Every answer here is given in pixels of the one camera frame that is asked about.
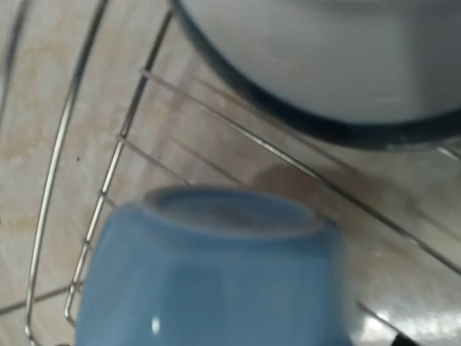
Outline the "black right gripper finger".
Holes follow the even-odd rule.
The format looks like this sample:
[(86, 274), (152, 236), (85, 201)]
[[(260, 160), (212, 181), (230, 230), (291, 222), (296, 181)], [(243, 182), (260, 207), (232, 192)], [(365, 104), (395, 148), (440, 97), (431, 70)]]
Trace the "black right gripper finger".
[(393, 339), (391, 346), (418, 346), (418, 343), (413, 341), (410, 337), (402, 332), (397, 332)]

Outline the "light blue cup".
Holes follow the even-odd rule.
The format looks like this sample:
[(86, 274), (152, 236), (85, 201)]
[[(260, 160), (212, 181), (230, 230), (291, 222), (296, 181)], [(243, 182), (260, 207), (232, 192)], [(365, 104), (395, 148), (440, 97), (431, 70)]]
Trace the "light blue cup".
[(77, 345), (349, 345), (344, 239), (275, 195), (170, 187), (115, 208)]

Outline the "dark teal white bowl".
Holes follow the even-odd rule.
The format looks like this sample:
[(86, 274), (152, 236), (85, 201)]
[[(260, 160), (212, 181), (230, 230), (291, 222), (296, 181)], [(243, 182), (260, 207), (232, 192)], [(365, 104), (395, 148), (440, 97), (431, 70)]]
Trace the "dark teal white bowl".
[(460, 137), (458, 1), (172, 1), (235, 92), (314, 138), (392, 150)]

